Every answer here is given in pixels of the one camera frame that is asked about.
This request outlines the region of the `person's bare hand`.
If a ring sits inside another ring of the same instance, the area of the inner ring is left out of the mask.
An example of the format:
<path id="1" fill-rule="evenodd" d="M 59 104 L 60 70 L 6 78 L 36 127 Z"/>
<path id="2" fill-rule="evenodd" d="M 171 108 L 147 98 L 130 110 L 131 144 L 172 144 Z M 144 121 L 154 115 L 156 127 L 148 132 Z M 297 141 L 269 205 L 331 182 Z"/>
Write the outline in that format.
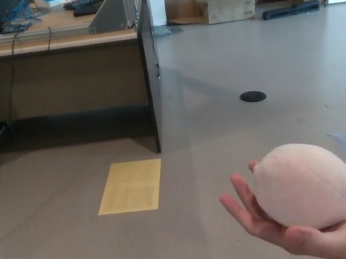
<path id="1" fill-rule="evenodd" d="M 222 195 L 220 201 L 247 233 L 293 255 L 346 259 L 346 221 L 327 231 L 307 226 L 281 226 L 262 216 L 255 195 L 241 175 L 231 175 L 230 181 L 242 204 L 228 195 Z"/>

